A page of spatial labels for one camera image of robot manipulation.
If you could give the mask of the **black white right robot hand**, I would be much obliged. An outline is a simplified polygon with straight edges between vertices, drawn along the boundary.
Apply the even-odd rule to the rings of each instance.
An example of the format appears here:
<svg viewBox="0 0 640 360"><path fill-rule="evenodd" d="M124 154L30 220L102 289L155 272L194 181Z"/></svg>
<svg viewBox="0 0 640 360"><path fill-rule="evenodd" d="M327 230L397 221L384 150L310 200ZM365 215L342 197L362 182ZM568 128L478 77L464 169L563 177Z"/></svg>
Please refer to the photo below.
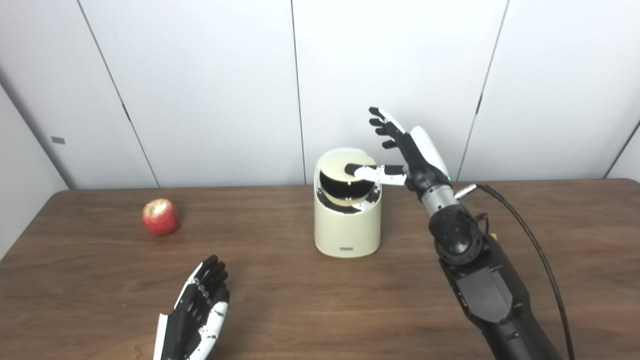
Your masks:
<svg viewBox="0 0 640 360"><path fill-rule="evenodd" d="M385 110L372 106L368 111L373 116L369 123L374 126L375 133L388 137L382 142L382 148L399 150L405 165L365 165L348 162L343 169L346 174L380 185L405 186L419 196L433 187L451 185L451 178L442 157L422 127L416 126L411 131L406 131Z"/></svg>

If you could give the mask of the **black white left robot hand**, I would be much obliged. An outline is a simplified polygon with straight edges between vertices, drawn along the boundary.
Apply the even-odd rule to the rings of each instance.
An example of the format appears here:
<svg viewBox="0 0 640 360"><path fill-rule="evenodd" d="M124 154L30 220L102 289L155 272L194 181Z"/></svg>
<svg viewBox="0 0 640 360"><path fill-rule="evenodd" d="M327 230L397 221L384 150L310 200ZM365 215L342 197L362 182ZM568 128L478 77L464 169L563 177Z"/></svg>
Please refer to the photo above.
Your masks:
<svg viewBox="0 0 640 360"><path fill-rule="evenodd" d="M206 360L213 350L230 303L226 264L206 258L185 281L173 311L158 316L154 360Z"/></svg>

